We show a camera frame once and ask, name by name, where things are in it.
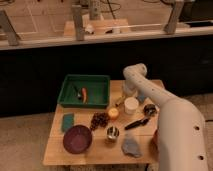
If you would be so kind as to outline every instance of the green tray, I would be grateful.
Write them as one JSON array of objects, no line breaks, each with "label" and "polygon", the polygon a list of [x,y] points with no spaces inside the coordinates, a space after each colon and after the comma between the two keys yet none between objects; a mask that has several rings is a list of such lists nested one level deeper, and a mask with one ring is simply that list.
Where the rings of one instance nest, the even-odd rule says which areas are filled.
[{"label": "green tray", "polygon": [[[79,100],[74,86],[87,90],[87,102]],[[110,77],[107,75],[72,75],[65,77],[58,104],[63,107],[106,108],[109,104]]]}]

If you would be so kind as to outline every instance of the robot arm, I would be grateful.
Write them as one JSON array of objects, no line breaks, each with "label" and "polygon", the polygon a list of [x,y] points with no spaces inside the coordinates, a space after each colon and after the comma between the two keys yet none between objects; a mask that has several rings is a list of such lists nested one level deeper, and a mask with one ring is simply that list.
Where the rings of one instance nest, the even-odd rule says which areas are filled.
[{"label": "robot arm", "polygon": [[146,71],[144,64],[126,67],[124,91],[138,90],[160,108],[159,171],[208,171],[202,114],[189,101],[146,79]]}]

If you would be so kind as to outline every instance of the green sponge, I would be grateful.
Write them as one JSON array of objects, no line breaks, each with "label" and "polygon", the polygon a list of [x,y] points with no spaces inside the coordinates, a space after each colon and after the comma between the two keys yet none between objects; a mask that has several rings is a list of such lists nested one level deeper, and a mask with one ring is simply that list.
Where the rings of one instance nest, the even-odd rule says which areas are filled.
[{"label": "green sponge", "polygon": [[69,128],[71,128],[74,124],[74,114],[68,113],[63,116],[62,119],[62,126],[61,130],[62,132],[66,132]]}]

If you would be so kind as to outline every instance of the orange carrot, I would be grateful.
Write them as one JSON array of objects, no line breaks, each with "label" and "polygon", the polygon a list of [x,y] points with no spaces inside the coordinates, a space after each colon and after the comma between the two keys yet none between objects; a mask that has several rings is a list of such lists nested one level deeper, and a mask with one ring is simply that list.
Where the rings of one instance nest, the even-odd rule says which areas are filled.
[{"label": "orange carrot", "polygon": [[81,93],[82,93],[82,96],[83,96],[83,103],[86,103],[87,102],[87,89],[83,87],[81,89]]}]

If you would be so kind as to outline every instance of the dark bowl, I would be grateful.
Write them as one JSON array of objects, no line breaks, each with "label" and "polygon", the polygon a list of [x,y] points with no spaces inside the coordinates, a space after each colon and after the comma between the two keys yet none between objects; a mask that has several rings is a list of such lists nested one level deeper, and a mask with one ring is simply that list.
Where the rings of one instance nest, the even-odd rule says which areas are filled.
[{"label": "dark bowl", "polygon": [[92,132],[84,125],[71,127],[64,135],[64,148],[72,154],[85,152],[92,143]]}]

